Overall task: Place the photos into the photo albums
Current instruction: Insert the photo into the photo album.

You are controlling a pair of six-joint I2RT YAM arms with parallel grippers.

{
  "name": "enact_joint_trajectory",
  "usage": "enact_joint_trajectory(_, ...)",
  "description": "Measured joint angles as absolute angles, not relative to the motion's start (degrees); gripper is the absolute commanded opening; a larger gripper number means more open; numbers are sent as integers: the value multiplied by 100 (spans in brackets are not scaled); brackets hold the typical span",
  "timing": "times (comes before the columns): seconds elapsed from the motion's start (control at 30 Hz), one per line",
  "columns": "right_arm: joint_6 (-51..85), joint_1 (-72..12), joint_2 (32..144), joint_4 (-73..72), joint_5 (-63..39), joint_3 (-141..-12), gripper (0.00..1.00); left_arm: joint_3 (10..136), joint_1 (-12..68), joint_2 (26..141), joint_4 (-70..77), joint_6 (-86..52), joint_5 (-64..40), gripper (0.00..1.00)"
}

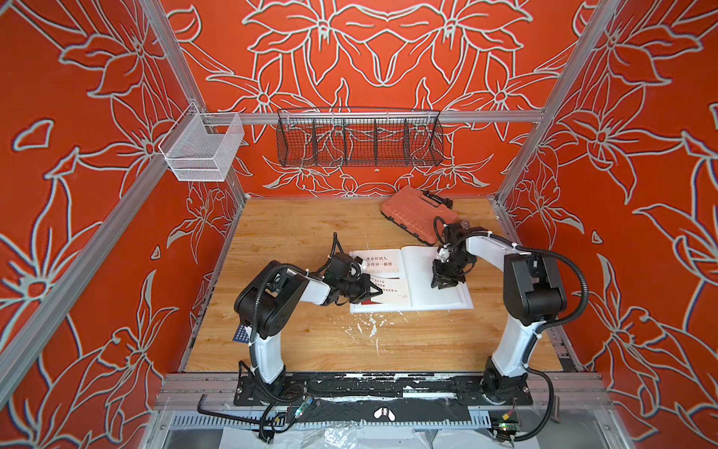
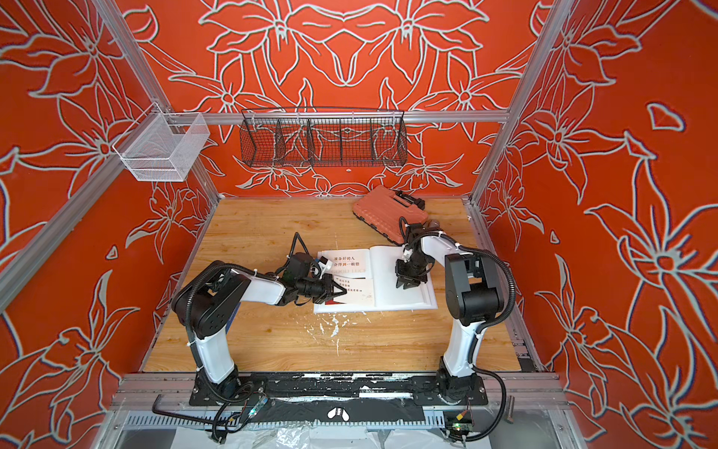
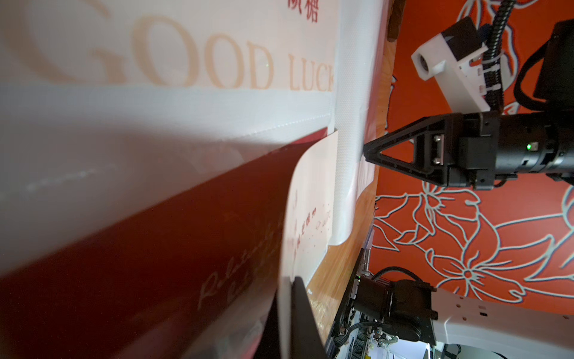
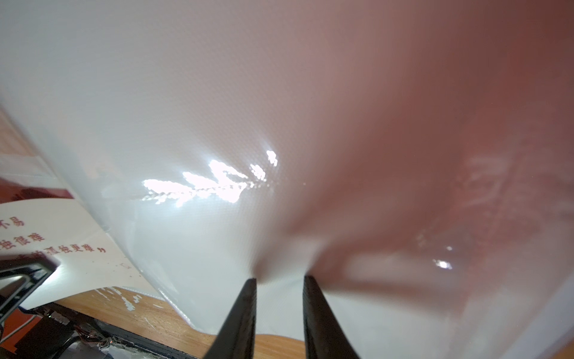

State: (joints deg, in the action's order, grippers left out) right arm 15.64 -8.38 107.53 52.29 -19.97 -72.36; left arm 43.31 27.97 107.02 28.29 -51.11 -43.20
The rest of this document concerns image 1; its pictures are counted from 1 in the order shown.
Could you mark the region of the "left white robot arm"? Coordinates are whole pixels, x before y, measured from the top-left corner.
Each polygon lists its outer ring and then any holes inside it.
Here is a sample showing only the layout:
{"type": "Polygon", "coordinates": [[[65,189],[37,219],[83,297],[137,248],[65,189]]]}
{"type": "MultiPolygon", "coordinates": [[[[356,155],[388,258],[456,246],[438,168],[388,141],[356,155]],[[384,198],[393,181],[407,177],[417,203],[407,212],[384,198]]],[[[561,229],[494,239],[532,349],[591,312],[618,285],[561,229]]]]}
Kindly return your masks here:
{"type": "Polygon", "coordinates": [[[383,294],[351,256],[336,256],[319,271],[273,260],[237,296],[234,310],[248,330],[250,373],[270,396],[283,389],[282,330],[297,305],[361,304],[383,294]]]}

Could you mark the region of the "cream card small text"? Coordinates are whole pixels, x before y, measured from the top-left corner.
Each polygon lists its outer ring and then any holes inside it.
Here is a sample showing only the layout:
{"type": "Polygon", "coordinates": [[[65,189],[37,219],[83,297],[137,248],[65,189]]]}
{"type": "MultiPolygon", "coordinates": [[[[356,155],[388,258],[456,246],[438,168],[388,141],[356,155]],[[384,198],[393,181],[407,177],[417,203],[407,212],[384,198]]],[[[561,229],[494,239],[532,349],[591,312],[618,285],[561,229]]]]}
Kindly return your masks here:
{"type": "Polygon", "coordinates": [[[372,303],[404,307],[411,306],[409,285],[404,279],[371,276],[370,280],[381,289],[381,293],[370,300],[372,303]]]}

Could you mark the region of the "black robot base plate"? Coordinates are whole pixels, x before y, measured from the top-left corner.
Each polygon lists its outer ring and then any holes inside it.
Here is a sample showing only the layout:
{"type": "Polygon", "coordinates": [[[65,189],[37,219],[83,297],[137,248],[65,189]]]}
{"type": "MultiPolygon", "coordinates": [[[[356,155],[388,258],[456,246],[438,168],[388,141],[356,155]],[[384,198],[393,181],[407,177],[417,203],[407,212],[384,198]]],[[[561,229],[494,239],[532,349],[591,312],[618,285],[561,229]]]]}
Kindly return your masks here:
{"type": "Polygon", "coordinates": [[[527,406],[533,398],[527,387],[506,400],[488,400],[482,374],[449,372],[290,372],[280,378],[275,394],[309,394],[326,400],[457,400],[467,406],[527,406]]]}

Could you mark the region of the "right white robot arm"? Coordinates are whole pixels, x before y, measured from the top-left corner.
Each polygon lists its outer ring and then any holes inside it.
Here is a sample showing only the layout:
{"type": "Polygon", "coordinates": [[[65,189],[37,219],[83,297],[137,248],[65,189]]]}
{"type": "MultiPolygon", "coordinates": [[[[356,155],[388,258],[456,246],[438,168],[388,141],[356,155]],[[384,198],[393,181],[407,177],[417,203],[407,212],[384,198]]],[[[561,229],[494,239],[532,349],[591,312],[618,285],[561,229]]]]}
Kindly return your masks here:
{"type": "Polygon", "coordinates": [[[525,247],[482,227],[448,224],[438,232],[439,250],[433,261],[432,284],[437,289],[465,282],[481,259],[503,273],[503,304],[509,314],[497,350],[487,359],[481,392],[502,404],[527,386],[529,360],[544,333],[578,319],[588,306],[588,282],[581,269],[562,254],[525,247]],[[569,315],[568,295],[559,265],[567,266],[580,285],[580,302],[569,315]]]}

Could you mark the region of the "white card red text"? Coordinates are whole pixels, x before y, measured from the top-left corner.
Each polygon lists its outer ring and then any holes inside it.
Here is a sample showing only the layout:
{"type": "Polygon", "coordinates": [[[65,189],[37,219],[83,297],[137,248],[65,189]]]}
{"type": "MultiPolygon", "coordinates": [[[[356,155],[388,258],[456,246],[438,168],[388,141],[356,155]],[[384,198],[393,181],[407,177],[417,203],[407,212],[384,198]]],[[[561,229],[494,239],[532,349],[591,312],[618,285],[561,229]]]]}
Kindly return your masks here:
{"type": "Polygon", "coordinates": [[[383,278],[403,276],[402,254],[398,249],[354,251],[350,256],[361,259],[362,273],[383,278]]]}

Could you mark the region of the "white photo album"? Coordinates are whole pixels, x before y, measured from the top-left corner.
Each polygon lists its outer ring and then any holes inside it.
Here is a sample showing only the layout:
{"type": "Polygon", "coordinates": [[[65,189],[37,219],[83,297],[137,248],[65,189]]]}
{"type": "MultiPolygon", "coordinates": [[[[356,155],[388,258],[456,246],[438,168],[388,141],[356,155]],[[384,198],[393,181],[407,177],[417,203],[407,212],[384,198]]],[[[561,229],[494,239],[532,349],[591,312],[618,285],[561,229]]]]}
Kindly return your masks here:
{"type": "Polygon", "coordinates": [[[437,255],[435,248],[406,246],[398,250],[401,251],[403,262],[403,276],[400,279],[406,280],[409,285],[411,306],[383,305],[377,311],[363,312],[363,314],[471,310],[474,308],[466,284],[446,289],[431,287],[432,264],[437,255]]]}

